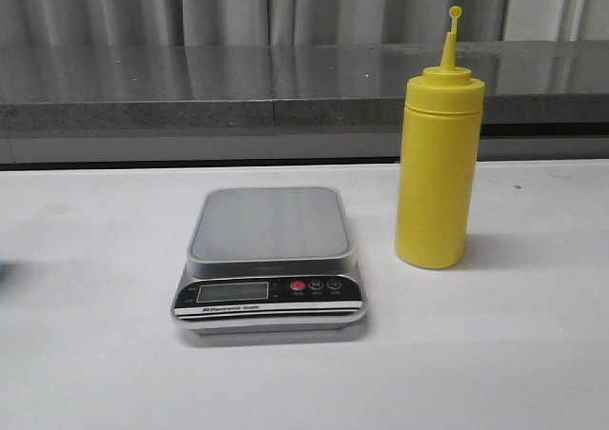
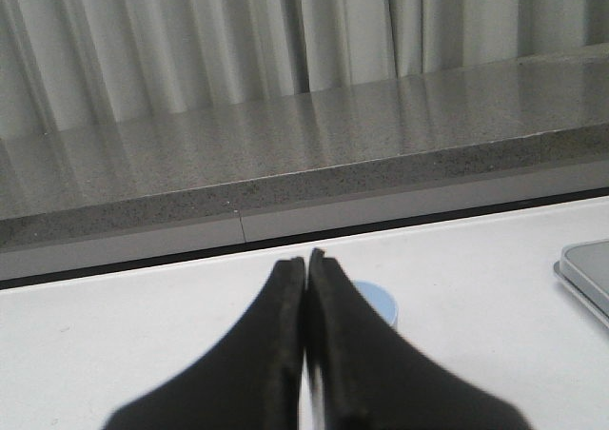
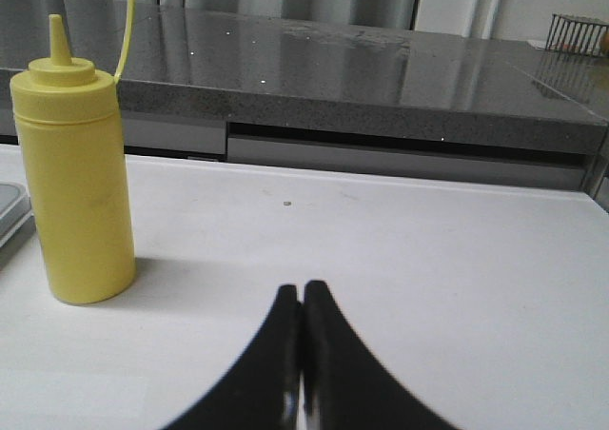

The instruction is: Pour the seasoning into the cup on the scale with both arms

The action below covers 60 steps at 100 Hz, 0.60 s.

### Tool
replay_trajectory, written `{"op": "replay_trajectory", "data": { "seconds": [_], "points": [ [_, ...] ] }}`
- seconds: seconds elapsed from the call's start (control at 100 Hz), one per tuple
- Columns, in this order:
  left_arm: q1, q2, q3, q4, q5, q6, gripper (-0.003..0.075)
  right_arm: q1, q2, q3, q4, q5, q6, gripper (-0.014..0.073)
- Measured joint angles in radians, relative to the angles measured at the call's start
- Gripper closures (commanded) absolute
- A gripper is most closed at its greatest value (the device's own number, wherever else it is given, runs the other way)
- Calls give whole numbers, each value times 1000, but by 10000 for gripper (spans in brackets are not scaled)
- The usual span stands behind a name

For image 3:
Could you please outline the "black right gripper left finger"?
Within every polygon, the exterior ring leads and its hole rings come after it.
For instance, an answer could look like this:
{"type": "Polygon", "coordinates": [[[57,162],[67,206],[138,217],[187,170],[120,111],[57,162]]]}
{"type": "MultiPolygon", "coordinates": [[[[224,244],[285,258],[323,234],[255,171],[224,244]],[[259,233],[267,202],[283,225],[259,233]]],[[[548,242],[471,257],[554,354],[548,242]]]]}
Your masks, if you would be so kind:
{"type": "Polygon", "coordinates": [[[238,360],[167,428],[294,429],[300,397],[300,321],[296,286],[280,286],[238,360]]]}

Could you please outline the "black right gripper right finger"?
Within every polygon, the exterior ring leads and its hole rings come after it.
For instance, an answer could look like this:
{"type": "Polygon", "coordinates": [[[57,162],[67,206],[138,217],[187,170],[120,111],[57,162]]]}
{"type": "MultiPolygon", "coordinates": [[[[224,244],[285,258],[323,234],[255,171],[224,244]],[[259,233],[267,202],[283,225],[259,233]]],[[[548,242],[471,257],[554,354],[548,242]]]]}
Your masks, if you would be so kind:
{"type": "Polygon", "coordinates": [[[304,410],[309,429],[452,429],[382,366],[334,300],[311,281],[303,305],[304,410]]]}

